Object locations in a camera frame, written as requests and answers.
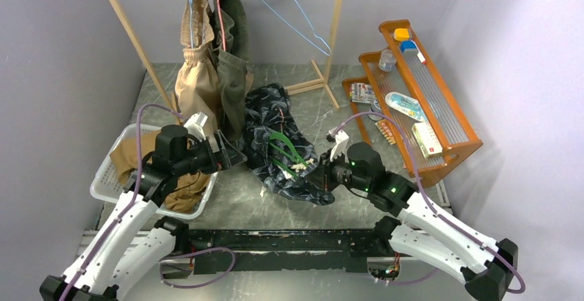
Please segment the green hanger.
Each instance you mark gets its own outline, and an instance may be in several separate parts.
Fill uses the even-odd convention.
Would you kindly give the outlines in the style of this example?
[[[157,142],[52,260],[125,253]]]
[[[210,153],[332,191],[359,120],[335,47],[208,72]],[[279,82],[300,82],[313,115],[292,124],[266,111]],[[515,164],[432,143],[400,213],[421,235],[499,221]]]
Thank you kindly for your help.
[[[298,153],[289,138],[286,137],[282,132],[272,132],[269,135],[268,140],[268,144],[272,149],[279,152],[293,163],[292,165],[288,166],[280,162],[275,156],[271,157],[271,161],[283,171],[286,179],[298,178],[299,173],[306,171],[314,163],[312,158],[305,160]]]

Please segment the brown shorts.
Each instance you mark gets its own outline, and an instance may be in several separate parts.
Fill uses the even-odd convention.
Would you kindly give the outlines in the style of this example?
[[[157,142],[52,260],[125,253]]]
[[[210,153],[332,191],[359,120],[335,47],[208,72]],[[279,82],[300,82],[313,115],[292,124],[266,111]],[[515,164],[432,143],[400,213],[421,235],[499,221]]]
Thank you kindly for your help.
[[[160,130],[141,135],[142,157],[154,151],[156,136]],[[138,167],[135,136],[123,139],[109,155],[116,169],[118,182],[123,186],[130,173]],[[202,200],[211,176],[206,174],[187,174],[178,180],[175,192],[165,199],[165,206],[170,211],[189,214]]]

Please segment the white plastic laundry basket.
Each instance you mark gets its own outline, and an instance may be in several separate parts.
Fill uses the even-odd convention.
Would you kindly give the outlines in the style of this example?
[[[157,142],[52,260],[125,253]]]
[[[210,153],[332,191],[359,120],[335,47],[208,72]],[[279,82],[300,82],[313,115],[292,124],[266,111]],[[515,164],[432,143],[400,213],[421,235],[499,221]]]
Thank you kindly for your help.
[[[90,185],[90,194],[93,198],[97,200],[102,200],[107,203],[113,203],[114,205],[117,203],[120,193],[123,192],[123,186],[118,182],[117,172],[114,169],[114,165],[110,158],[110,154],[113,150],[121,143],[122,140],[126,138],[132,138],[136,135],[136,124],[132,123],[129,124],[120,134],[120,136],[116,139],[108,155],[104,158],[101,166],[98,168],[95,178]],[[218,178],[218,172],[210,175],[209,184],[207,185],[206,190],[202,193],[202,199],[199,203],[194,207],[194,209],[190,213],[182,214],[175,211],[168,210],[165,205],[162,205],[158,210],[157,214],[161,214],[164,216],[171,216],[181,220],[194,220],[199,217],[208,200],[211,196],[213,188],[216,184]]]

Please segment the light blue wire hanger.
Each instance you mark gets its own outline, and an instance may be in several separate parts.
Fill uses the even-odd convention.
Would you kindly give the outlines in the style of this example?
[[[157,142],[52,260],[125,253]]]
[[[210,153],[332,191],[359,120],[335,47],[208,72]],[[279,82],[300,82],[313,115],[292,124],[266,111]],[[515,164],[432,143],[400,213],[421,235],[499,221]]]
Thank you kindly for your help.
[[[299,0],[258,0],[271,14],[293,31],[303,42],[324,56],[330,56],[332,48],[317,31],[309,13]]]

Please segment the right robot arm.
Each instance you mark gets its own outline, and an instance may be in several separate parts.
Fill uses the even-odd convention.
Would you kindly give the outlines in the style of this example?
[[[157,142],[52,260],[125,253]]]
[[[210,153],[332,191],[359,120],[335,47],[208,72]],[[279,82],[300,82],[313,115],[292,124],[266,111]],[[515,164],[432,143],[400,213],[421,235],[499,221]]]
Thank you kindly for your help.
[[[509,292],[517,272],[517,244],[462,223],[407,178],[388,171],[369,144],[353,144],[345,153],[331,148],[305,179],[319,191],[343,185],[366,192],[387,214],[373,229],[371,244],[377,254],[394,250],[424,261],[462,283],[475,300],[502,300]]]

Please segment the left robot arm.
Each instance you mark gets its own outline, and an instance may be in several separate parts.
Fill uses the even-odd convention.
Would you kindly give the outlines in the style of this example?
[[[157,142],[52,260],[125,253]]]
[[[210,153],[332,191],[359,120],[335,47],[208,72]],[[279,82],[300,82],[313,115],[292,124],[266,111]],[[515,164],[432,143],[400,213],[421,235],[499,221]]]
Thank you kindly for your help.
[[[180,125],[166,125],[155,149],[138,157],[141,166],[85,251],[60,276],[47,276],[39,292],[43,300],[122,300],[132,287],[165,257],[189,256],[189,228],[165,216],[146,239],[131,246],[140,228],[174,192],[180,177],[212,174],[245,162],[247,157],[221,131],[202,140]]]

